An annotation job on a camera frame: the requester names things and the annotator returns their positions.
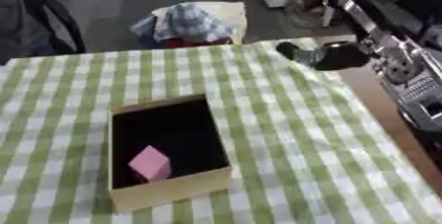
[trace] blue patterned cloth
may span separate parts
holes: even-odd
[[[156,41],[179,37],[188,42],[213,42],[231,37],[234,30],[194,3],[172,6],[163,19],[152,15],[132,27],[132,31],[141,37],[153,33]]]

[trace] gingham tablecloth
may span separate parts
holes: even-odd
[[[273,48],[11,61],[0,82],[0,222],[440,222],[440,199],[338,75]],[[207,95],[232,162],[229,189],[112,213],[107,108],[195,93]]]

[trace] robotic hand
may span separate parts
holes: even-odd
[[[374,60],[373,71],[416,128],[442,131],[442,64],[409,38],[372,0],[324,0],[342,12],[357,42],[301,50],[290,42],[276,50],[317,70],[360,67]]]

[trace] gray carpet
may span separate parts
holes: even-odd
[[[129,27],[152,10],[186,1],[241,1],[246,4],[249,28],[244,43],[263,39],[340,35],[341,27],[306,30],[293,27],[280,9],[268,9],[263,0],[60,0],[77,20],[88,51],[140,48]]]

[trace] open box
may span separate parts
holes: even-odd
[[[169,179],[142,184],[128,166],[148,145],[169,157]],[[110,196],[120,212],[229,185],[231,166],[204,95],[111,109],[108,151]]]

